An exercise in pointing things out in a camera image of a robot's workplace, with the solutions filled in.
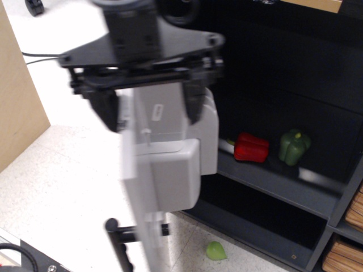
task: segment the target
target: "wooden panel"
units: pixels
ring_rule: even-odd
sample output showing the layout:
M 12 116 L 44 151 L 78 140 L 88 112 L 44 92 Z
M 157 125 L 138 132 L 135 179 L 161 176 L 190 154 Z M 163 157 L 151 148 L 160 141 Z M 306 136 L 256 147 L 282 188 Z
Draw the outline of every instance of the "wooden panel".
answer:
M 0 172 L 50 127 L 0 0 Z
M 282 0 L 282 1 L 334 13 L 338 13 L 340 5 L 342 3 L 342 1 L 340 0 Z

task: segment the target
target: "black wheel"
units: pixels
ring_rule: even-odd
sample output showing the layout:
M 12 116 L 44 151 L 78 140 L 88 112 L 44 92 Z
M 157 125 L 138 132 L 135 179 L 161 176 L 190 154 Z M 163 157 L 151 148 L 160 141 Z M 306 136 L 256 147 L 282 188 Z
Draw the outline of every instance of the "black wheel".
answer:
M 41 0 L 25 0 L 28 11 L 31 15 L 36 16 L 44 12 L 44 6 Z

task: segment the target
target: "black shelf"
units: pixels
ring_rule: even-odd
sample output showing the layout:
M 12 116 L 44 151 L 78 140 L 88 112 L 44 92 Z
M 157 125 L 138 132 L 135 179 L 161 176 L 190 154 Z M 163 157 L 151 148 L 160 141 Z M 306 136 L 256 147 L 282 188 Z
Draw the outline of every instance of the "black shelf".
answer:
M 213 204 L 199 200 L 187 215 L 296 269 L 304 270 L 313 254 L 289 239 L 259 227 Z
M 311 183 L 271 172 L 261 165 L 240 163 L 231 154 L 220 152 L 218 173 L 269 196 L 328 219 L 340 196 Z
M 203 176 L 196 206 L 202 223 L 304 270 L 327 221 L 229 178 Z
M 343 220 L 336 228 L 331 226 L 328 226 L 328 228 L 330 228 L 336 234 L 346 237 L 354 242 L 363 244 L 363 232 L 356 230 Z

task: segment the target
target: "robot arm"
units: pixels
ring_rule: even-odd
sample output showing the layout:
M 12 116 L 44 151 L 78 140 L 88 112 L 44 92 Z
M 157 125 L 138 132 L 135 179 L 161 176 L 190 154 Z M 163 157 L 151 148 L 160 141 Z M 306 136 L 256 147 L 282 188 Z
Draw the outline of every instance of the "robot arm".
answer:
M 123 136 L 136 236 L 150 270 L 159 272 L 163 214 L 192 208 L 200 176 L 217 171 L 218 116 L 207 86 L 221 76 L 224 38 L 175 26 L 194 18 L 195 0 L 93 2 L 103 9 L 109 33 L 64 53 L 60 64 L 70 71 L 74 93 Z M 161 16 L 159 5 L 168 10 L 171 2 L 192 11 Z

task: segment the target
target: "speckled floor tile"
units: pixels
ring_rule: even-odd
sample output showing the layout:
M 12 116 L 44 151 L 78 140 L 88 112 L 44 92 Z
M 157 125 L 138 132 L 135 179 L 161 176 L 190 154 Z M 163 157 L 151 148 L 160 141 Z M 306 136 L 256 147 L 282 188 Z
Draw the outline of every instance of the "speckled floor tile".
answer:
M 134 225 L 119 180 L 37 143 L 0 174 L 0 227 L 74 271 L 119 270 L 110 217 Z
M 116 179 L 121 178 L 121 135 L 106 129 L 51 126 L 39 145 Z
M 222 244 L 227 259 L 212 261 L 206 256 L 206 247 L 211 241 Z M 198 224 L 172 272 L 297 272 L 273 259 L 258 255 L 263 254 Z

